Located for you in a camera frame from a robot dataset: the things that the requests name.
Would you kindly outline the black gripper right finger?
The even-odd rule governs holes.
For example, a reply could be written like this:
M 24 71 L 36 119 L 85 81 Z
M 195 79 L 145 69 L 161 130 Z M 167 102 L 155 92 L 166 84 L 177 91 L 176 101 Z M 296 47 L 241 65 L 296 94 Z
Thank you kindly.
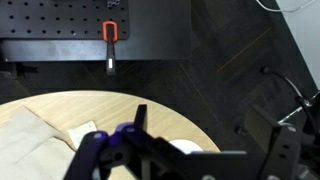
M 183 153 L 161 137 L 147 133 L 147 105 L 140 104 L 132 125 L 121 132 L 123 141 L 132 149 L 126 168 L 139 180 L 183 180 L 175 166 Z

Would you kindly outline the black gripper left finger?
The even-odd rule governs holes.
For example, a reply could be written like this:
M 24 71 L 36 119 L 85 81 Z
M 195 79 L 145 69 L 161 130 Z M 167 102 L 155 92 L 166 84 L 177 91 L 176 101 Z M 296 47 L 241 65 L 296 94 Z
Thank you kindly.
M 106 180 L 110 171 L 102 168 L 100 156 L 108 143 L 109 136 L 104 131 L 87 133 L 83 137 L 63 180 Z

